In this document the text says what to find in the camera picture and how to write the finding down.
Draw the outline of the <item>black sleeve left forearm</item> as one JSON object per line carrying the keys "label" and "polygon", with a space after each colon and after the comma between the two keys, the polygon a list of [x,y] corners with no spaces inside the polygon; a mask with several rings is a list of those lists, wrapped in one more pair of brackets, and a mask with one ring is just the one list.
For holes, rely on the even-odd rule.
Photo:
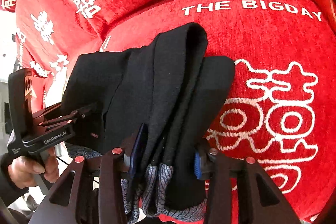
{"label": "black sleeve left forearm", "polygon": [[11,159],[8,153],[1,155],[1,172],[0,172],[0,195],[6,206],[9,206],[19,197],[29,191],[29,188],[18,188],[11,180],[8,172],[8,166]]}

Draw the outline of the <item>person's left hand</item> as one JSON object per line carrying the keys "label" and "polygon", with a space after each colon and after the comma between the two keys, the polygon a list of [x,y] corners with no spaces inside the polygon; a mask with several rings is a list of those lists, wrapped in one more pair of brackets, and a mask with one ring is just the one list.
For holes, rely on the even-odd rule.
{"label": "person's left hand", "polygon": [[35,174],[43,174],[48,182],[55,182],[59,178],[59,164],[54,147],[49,148],[48,152],[45,166],[24,156],[14,159],[7,168],[11,181],[20,189],[37,186]]}

